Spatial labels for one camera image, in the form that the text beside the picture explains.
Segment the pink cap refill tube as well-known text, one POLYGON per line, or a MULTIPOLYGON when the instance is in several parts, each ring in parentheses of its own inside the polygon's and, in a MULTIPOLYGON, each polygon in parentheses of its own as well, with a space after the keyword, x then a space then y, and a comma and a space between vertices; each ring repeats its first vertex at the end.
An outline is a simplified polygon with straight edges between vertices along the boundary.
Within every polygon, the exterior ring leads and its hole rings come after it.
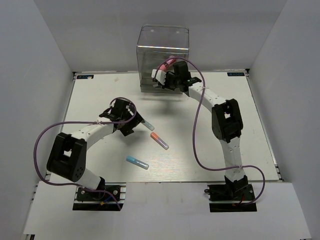
POLYGON ((177 60, 175 59, 175 56, 171 55, 166 61, 165 63, 163 63, 160 67, 159 67, 159 70, 160 71, 163 71, 163 72, 166 72, 170 66, 172 64, 174 64, 177 60))

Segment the clear acrylic drawer organizer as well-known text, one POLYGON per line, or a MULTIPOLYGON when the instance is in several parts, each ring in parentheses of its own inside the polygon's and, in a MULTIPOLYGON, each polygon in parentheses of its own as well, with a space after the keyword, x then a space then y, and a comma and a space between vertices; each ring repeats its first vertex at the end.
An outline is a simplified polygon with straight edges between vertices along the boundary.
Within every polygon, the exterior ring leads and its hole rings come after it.
POLYGON ((162 89, 153 81, 152 71, 170 57, 189 57, 189 29, 176 25, 146 24, 141 27, 136 46, 140 90, 143 93, 180 94, 162 89))

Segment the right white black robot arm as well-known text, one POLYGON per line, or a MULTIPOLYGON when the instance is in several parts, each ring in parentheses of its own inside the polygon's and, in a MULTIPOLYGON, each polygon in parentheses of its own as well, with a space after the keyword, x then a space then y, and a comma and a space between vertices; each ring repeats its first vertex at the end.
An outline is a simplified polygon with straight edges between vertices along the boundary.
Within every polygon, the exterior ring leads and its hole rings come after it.
POLYGON ((176 62, 176 57, 170 57, 151 73, 152 80, 162 89, 176 90, 199 102, 192 130, 192 147, 195 145, 195 127, 200 108, 203 106, 211 113, 211 128, 219 140, 225 162, 226 195, 236 200, 244 193, 248 178, 242 167, 240 137, 243 120, 239 104, 235 99, 225 99, 208 89, 203 74, 201 78, 192 77, 185 60, 176 62))

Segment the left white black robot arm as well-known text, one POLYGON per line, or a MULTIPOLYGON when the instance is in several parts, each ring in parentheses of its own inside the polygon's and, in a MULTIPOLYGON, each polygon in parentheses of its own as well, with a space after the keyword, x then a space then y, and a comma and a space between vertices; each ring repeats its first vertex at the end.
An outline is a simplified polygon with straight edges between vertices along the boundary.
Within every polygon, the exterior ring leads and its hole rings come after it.
POLYGON ((104 137, 120 131, 124 136, 145 120, 136 106, 123 97, 114 99, 95 122, 73 133, 59 133, 53 143, 46 169, 88 189, 94 199, 105 196, 105 180, 86 168, 87 150, 104 137))

